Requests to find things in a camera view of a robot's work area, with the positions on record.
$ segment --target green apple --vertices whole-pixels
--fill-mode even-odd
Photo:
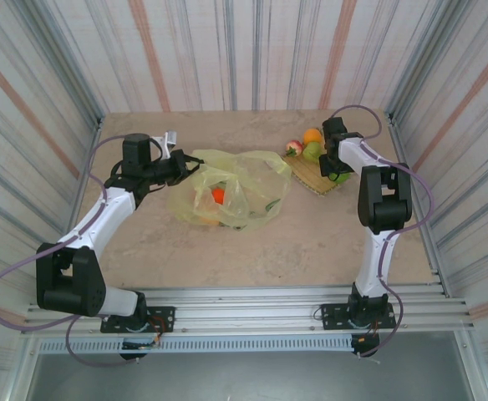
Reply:
[[[322,146],[318,142],[309,142],[302,154],[305,160],[318,164],[318,157],[322,154]]]
[[[350,173],[342,173],[341,175],[337,175],[335,173],[331,173],[329,175],[329,179],[331,181],[335,181],[337,184],[342,184],[348,178],[350,178]]]

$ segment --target translucent plastic bag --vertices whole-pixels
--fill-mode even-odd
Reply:
[[[277,216],[291,186],[291,168],[279,155],[260,150],[239,155],[195,150],[192,156],[205,164],[170,189],[168,208],[178,219],[251,230]],[[212,195],[216,188],[225,191],[222,205]]]

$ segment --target black mounting plate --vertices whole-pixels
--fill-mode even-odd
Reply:
[[[369,329],[372,322],[364,322],[363,324],[355,324],[350,320],[350,313],[347,303],[327,303],[320,306],[322,312],[322,325],[324,330],[353,330],[353,329]],[[396,326],[396,318],[394,317],[393,306],[387,304],[387,312],[378,321],[378,330],[380,328],[394,328]]]
[[[148,316],[157,316],[164,321],[164,330],[160,325],[158,319],[154,320],[158,332],[173,332],[175,323],[175,307],[147,307]],[[121,316],[110,316],[109,320],[101,321],[101,332],[107,333],[137,333],[137,332],[152,332],[155,333],[153,326],[146,323],[140,330],[131,330],[127,328],[128,318]]]

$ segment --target robotic arm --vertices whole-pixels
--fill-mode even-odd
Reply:
[[[110,178],[104,183],[106,202],[101,194],[86,217],[58,243],[77,236],[75,241],[36,262],[37,300],[41,308],[91,317],[129,317],[126,326],[132,330],[146,324],[148,310],[144,294],[106,286],[98,259],[121,223],[133,214],[149,193],[164,185],[179,184],[203,163],[185,155],[182,150],[171,151],[175,140],[175,131],[166,132],[164,137],[125,136],[123,159],[114,166]],[[153,161],[151,145],[160,151],[159,158]],[[188,170],[187,162],[195,162],[197,166]],[[162,186],[152,190],[152,185]],[[96,215],[102,202],[105,203],[103,212],[80,236],[80,229]],[[55,245],[44,243],[38,252]],[[64,275],[63,271],[71,266],[73,274]]]
[[[366,234],[363,264],[348,302],[325,309],[323,306],[324,328],[366,328],[374,322],[379,322],[381,328],[392,328],[394,313],[388,303],[387,291],[379,280],[379,258],[388,236],[404,228],[404,223],[411,218],[410,176],[368,155],[361,148],[363,136],[357,132],[349,133],[341,118],[324,121],[323,132],[327,153],[319,159],[321,174],[338,177],[355,172],[360,176],[358,217]],[[381,268],[384,282],[387,282],[397,238],[389,239],[384,253]]]
[[[338,177],[355,172],[360,176],[358,217],[366,232],[363,264],[348,302],[321,306],[324,329],[368,328],[375,322],[379,328],[394,327],[394,311],[379,277],[387,281],[397,236],[389,238],[381,275],[379,258],[388,236],[403,228],[411,217],[410,177],[402,170],[376,162],[363,151],[360,146],[362,135],[349,133],[341,118],[324,121],[323,132],[327,154],[319,160],[321,173]],[[79,236],[80,229],[96,215],[104,202],[103,194],[87,216],[58,242],[73,236],[78,238],[65,248],[37,260],[37,300],[41,308],[90,317],[110,315],[112,327],[118,327],[117,330],[143,331],[149,326],[152,307],[146,306],[144,294],[106,286],[98,259],[119,225],[150,192],[164,185],[177,185],[199,169],[202,160],[185,155],[182,150],[171,151],[175,137],[175,132],[167,132],[160,138],[145,134],[125,136],[123,159],[114,166],[104,183],[107,199],[102,214]],[[160,151],[156,160],[151,160],[151,144]],[[195,162],[197,166],[188,170],[187,162]],[[159,187],[152,190],[152,185]],[[392,193],[384,194],[383,189]],[[38,252],[55,245],[44,243]],[[73,274],[64,275],[63,271],[71,266]]]

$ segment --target marble surface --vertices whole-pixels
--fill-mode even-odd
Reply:
[[[101,139],[142,132],[177,131],[178,147],[281,152],[304,130],[319,126],[330,110],[109,114]],[[350,131],[371,135],[377,129],[362,110],[342,113]],[[370,145],[395,158],[389,132]],[[121,160],[121,141],[104,145],[93,172],[102,179]],[[89,182],[81,216],[99,196]],[[364,231],[357,217],[358,177],[324,197],[297,181],[278,217],[256,231],[178,221],[166,208],[168,190],[147,196],[107,245],[100,265],[108,285],[117,287],[254,287],[349,284],[362,261]],[[394,250],[390,282],[428,282],[431,274],[417,231],[403,234]]]

